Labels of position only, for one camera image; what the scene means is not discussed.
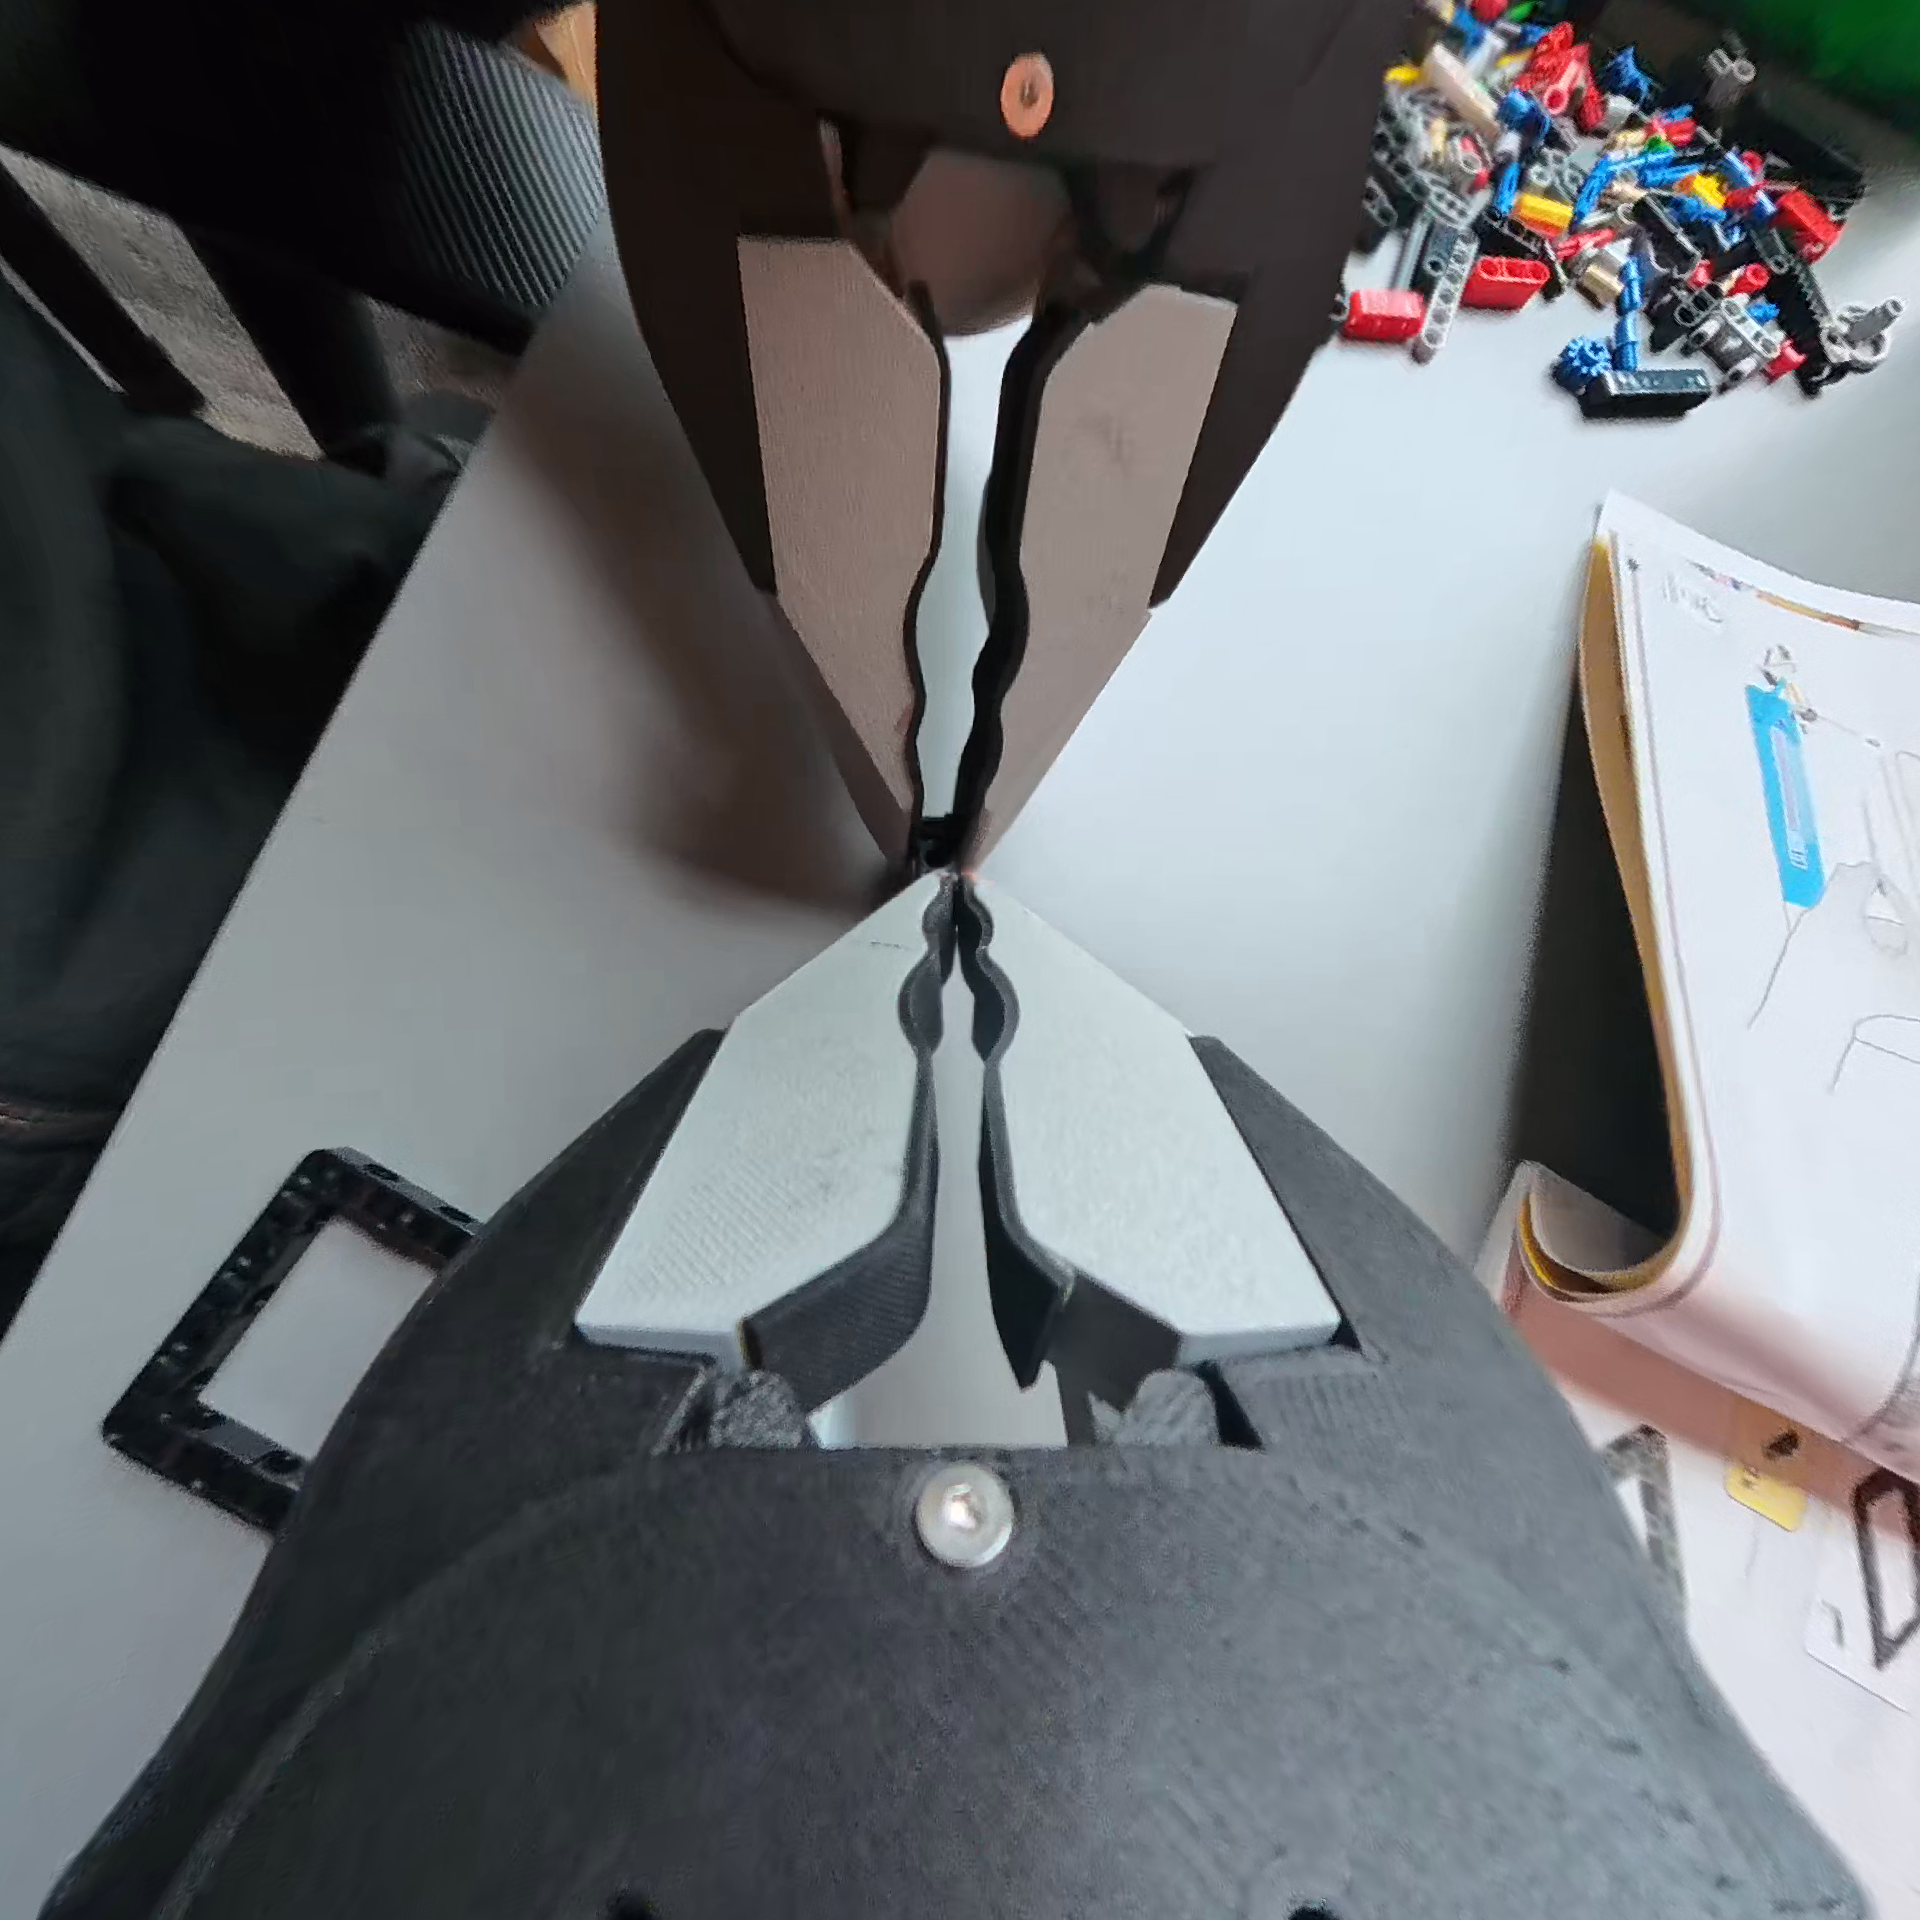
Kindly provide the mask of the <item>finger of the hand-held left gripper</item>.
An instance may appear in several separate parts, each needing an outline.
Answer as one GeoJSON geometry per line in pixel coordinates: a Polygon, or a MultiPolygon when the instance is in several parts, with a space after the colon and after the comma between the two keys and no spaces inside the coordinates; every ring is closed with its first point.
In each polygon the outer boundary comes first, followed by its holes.
{"type": "Polygon", "coordinates": [[[736,243],[772,600],[879,857],[911,862],[924,707],[915,618],[940,542],[947,371],[847,240],[736,243]]]}
{"type": "Polygon", "coordinates": [[[988,637],[956,785],[956,856],[1006,833],[1139,637],[1235,324],[1147,283],[1055,307],[1006,368],[980,520],[988,637]]]}

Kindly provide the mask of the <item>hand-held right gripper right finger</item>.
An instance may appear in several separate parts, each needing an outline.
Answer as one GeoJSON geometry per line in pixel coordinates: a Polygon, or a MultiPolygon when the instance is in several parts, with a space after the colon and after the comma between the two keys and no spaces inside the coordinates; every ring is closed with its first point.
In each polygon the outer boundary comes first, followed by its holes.
{"type": "Polygon", "coordinates": [[[1080,1387],[1326,1347],[1327,1285],[1168,1009],[1006,888],[969,880],[978,1189],[1021,1385],[1080,1387]]]}

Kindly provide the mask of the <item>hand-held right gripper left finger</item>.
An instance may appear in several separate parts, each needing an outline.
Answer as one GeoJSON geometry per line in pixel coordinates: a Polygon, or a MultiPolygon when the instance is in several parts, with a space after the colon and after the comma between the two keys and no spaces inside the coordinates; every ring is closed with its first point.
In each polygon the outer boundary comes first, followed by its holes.
{"type": "Polygon", "coordinates": [[[588,1344],[824,1407],[917,1331],[953,896],[915,878],[730,1021],[580,1302],[588,1344]]]}

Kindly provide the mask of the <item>pile of lego pieces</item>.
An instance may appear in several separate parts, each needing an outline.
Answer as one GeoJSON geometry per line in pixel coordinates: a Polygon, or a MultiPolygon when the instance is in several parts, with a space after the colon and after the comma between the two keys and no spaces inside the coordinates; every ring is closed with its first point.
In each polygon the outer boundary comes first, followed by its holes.
{"type": "Polygon", "coordinates": [[[1382,81],[1332,337],[1430,363],[1463,314],[1581,299],[1547,378],[1585,419],[1683,419],[1743,384],[1877,371],[1899,296],[1821,280],[1865,163],[1763,87],[1738,26],[1628,40],[1606,3],[1418,3],[1382,81]]]}

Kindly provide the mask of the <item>lego instruction booklet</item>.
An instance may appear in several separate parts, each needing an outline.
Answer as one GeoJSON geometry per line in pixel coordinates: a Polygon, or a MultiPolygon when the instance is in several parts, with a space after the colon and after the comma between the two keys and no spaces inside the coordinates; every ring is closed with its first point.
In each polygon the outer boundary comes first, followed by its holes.
{"type": "Polygon", "coordinates": [[[1874,1916],[1916,1916],[1916,604],[1596,516],[1480,1271],[1874,1916]]]}

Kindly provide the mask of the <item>person's left hand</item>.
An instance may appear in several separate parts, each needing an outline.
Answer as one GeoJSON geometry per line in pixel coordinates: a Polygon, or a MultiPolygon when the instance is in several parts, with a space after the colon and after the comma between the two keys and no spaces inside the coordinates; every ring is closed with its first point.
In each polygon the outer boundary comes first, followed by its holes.
{"type": "Polygon", "coordinates": [[[1047,166],[932,148],[896,203],[885,243],[935,330],[968,337],[1025,318],[1071,225],[1067,186],[1047,166]]]}

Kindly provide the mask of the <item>green plastic bin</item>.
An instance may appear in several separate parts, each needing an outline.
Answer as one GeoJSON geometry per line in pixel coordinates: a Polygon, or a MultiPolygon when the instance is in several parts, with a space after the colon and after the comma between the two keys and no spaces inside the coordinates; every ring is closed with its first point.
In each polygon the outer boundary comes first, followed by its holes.
{"type": "Polygon", "coordinates": [[[1728,2],[1728,18],[1814,81],[1916,104],[1916,2],[1728,2]]]}

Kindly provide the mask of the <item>person's dark jacket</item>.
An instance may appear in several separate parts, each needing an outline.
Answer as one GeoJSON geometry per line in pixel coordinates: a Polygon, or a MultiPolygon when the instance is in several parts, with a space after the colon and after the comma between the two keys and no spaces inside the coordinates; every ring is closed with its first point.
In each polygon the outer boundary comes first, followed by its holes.
{"type": "Polygon", "coordinates": [[[111,392],[1,307],[1,1322],[469,458],[307,459],[111,392]]]}

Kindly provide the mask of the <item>black rectangular lego frame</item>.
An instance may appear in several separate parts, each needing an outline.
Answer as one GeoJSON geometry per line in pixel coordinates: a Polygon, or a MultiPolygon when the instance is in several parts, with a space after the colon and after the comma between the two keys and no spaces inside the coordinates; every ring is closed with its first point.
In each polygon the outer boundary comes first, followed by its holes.
{"type": "Polygon", "coordinates": [[[286,1524],[307,1457],[213,1407],[206,1391],[329,1225],[434,1275],[481,1219],[359,1149],[305,1152],[99,1423],[111,1452],[266,1536],[286,1524]]]}

